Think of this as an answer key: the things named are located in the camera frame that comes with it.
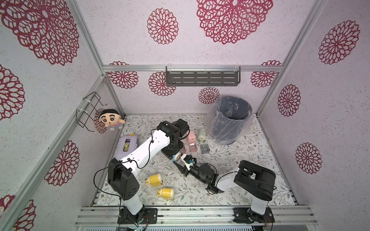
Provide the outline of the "pink pencil sharpener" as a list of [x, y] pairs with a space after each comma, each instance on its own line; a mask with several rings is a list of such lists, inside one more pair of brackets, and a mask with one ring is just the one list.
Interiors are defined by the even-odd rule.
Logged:
[[196, 143], [196, 141], [197, 141], [197, 139], [196, 139], [196, 135], [195, 135], [194, 131], [190, 131], [189, 135], [187, 136], [188, 144]]

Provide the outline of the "pink sharpener shavings tray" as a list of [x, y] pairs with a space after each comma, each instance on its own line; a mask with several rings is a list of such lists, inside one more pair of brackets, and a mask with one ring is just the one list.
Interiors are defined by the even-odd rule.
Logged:
[[196, 153], [198, 151], [198, 147], [196, 143], [190, 143], [189, 144], [189, 151], [191, 153]]

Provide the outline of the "clear sharpener shavings tray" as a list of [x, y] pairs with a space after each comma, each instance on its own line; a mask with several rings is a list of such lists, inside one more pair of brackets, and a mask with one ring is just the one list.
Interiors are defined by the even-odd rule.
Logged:
[[201, 150], [201, 153], [204, 155], [204, 154], [209, 154], [210, 153], [210, 147], [208, 144], [201, 144], [200, 145], [200, 150]]

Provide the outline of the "green pencil sharpener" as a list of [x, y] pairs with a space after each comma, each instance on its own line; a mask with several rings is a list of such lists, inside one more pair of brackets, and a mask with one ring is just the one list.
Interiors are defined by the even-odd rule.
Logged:
[[206, 142], [207, 139], [207, 132], [205, 129], [200, 129], [198, 131], [198, 141], [199, 142]]

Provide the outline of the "yellow pencil sharpener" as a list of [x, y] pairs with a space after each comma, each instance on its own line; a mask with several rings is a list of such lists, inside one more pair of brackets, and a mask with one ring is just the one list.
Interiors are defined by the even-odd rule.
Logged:
[[157, 196], [162, 197], [166, 200], [173, 200], [174, 199], [174, 189], [162, 188], [158, 191]]
[[162, 176], [158, 173], [158, 174], [148, 177], [145, 180], [145, 183], [146, 185], [151, 185], [152, 187], [160, 187], [162, 186], [163, 179], [162, 179]]

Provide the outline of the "blue pencil sharpener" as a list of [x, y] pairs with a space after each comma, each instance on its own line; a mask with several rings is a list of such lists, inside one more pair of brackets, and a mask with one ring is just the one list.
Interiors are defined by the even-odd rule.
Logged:
[[173, 158], [172, 158], [172, 161], [173, 162], [176, 162], [177, 160], [179, 160], [180, 159], [180, 157], [182, 156], [182, 154], [181, 153], [177, 153], [176, 155], [174, 155], [173, 156]]

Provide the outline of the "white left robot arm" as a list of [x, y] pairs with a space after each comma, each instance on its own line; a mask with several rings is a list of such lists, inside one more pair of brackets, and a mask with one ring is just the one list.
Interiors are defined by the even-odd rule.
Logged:
[[144, 207], [138, 195], [140, 185], [136, 178], [140, 170], [144, 169], [158, 152], [173, 162], [179, 160], [180, 150], [184, 146], [182, 140], [189, 133], [189, 125], [183, 119], [174, 123], [163, 121], [150, 131], [149, 139], [132, 153], [120, 160], [114, 158], [109, 162], [106, 167], [108, 184], [124, 202], [131, 215], [137, 215]]

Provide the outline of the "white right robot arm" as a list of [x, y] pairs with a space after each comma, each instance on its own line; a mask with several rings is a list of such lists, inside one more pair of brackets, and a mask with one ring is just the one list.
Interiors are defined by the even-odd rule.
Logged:
[[174, 164], [183, 175], [191, 175], [206, 184], [210, 193], [223, 193], [237, 186], [243, 188], [253, 196], [251, 203], [253, 214], [264, 215], [268, 202], [272, 200], [276, 174], [265, 167], [243, 160], [236, 170], [218, 174], [208, 163], [202, 165], [191, 163], [183, 166], [176, 162]]

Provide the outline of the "purple tissue box holder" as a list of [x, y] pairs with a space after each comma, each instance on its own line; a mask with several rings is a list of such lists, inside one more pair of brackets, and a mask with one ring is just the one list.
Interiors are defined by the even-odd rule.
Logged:
[[131, 134], [122, 136], [119, 140], [118, 149], [115, 155], [117, 160], [120, 160], [128, 155], [130, 155], [133, 151], [135, 151], [139, 146], [139, 137], [137, 135]]

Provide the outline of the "Shin-chan plush doll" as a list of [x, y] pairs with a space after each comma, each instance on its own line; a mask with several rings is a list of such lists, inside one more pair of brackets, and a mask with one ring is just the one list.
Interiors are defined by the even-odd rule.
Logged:
[[116, 129], [121, 130], [125, 124], [123, 116], [121, 116], [115, 109], [105, 109], [100, 113], [99, 122], [103, 123], [106, 128], [111, 131]]

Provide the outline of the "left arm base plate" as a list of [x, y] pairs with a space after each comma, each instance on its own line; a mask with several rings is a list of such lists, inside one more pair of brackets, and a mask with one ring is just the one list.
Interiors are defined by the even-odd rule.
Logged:
[[158, 218], [157, 208], [142, 208], [136, 215], [133, 215], [127, 207], [119, 210], [118, 225], [129, 224], [156, 224]]

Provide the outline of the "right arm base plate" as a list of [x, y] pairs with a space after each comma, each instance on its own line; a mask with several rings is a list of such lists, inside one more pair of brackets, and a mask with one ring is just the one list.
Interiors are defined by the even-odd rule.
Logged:
[[267, 207], [263, 215], [253, 212], [250, 207], [233, 208], [235, 223], [274, 223], [275, 218], [273, 216], [270, 207]]

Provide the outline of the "grey wall shelf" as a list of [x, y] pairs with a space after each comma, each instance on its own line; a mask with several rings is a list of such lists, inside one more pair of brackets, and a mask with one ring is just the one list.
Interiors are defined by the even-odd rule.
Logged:
[[236, 87], [241, 72], [234, 71], [172, 71], [167, 66], [165, 80], [171, 87]]

